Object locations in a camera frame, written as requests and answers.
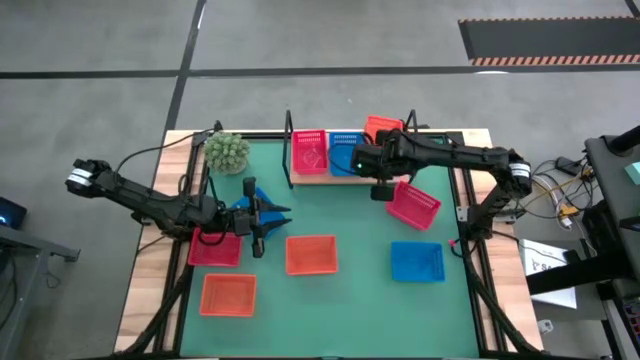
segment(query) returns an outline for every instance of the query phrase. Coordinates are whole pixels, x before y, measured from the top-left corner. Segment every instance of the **red plastic basket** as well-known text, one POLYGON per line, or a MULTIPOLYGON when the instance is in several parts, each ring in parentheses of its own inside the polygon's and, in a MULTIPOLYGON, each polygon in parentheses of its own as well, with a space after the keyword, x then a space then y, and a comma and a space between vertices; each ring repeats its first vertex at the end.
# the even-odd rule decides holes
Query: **red plastic basket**
POLYGON ((398 182, 387 211, 418 230, 427 230, 440 209, 440 200, 404 181, 398 182))
POLYGON ((329 168, 324 130, 293 132, 293 171, 300 175, 324 174, 329 168))
POLYGON ((255 275, 207 274, 200 315, 251 317, 256 306, 255 275))
POLYGON ((289 236, 287 274, 319 275, 338 272, 335 235, 289 236))
POLYGON ((373 141, 376 141, 376 133, 378 130, 391 130, 404 128, 402 120, 385 118, 377 115, 367 116, 367 123, 364 125, 364 132, 371 136, 373 141))
MULTIPOLYGON (((242 256, 242 238, 227 233, 220 245, 207 246, 198 240, 200 229, 193 231, 191 248, 189 249, 189 265, 194 266, 220 266, 237 267, 242 256)), ((211 243, 220 240, 222 233, 202 234, 202 240, 211 243)))

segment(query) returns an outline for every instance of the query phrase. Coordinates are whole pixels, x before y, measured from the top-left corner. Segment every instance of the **gray floor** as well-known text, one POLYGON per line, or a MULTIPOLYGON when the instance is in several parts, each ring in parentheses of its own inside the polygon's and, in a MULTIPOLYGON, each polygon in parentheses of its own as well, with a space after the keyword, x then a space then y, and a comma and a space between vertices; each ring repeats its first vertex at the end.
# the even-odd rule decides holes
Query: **gray floor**
MULTIPOLYGON (((194 0, 0 0, 0 71, 177 69, 194 0)), ((457 20, 629 15, 623 0, 211 0, 192 68, 467 65, 457 20)), ((25 230, 82 248, 42 287, 21 359, 108 354, 140 227, 107 201, 66 192, 73 160, 119 162, 162 138, 174 79, 0 80, 0 196, 29 208, 25 230)), ((580 157, 585 138, 637 125, 636 72, 190 79, 178 129, 360 127, 415 108, 432 127, 489 128, 532 163, 580 157)), ((123 170, 150 184, 156 154, 123 170)), ((539 212, 550 211, 541 202, 539 212)), ((529 239, 576 239, 523 217, 529 239)), ((546 314, 537 309, 539 314, 546 314)), ((553 353, 608 353, 597 321, 555 320, 553 353)))

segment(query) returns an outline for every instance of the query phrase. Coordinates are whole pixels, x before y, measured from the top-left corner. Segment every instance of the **orange basket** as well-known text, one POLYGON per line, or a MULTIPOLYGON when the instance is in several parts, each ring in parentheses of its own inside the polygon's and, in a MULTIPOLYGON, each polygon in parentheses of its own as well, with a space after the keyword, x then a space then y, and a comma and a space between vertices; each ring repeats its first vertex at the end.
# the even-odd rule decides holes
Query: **orange basket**
POLYGON ((319 275, 338 272, 335 235, 289 236, 287 274, 319 275))
POLYGON ((253 316, 256 284, 255 275, 207 274, 202 286, 200 315, 253 316))
POLYGON ((402 120, 385 118, 377 115, 367 116, 367 123, 364 125, 364 132, 371 136, 373 142, 376 142, 376 133, 378 130, 392 130, 404 128, 402 120))

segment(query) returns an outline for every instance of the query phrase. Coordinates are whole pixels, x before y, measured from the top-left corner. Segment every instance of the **black bracket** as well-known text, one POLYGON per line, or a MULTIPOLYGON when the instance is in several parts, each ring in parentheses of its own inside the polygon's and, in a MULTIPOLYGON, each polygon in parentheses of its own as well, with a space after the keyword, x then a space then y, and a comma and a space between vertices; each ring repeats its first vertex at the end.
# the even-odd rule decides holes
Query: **black bracket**
POLYGON ((289 167, 287 166, 287 142, 291 141, 293 134, 293 121, 291 120, 291 111, 287 110, 284 120, 284 136, 282 138, 282 170, 284 170, 284 176, 287 178, 289 189, 293 190, 293 184, 291 183, 291 175, 289 173, 289 167))

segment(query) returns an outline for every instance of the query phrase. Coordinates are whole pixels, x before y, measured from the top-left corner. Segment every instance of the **electronic device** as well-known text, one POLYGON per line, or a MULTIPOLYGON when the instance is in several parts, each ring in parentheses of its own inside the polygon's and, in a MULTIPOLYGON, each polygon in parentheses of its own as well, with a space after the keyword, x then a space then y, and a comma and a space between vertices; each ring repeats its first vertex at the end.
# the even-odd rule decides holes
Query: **electronic device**
POLYGON ((19 229, 26 214, 27 209, 24 207, 0 197, 0 226, 19 229))

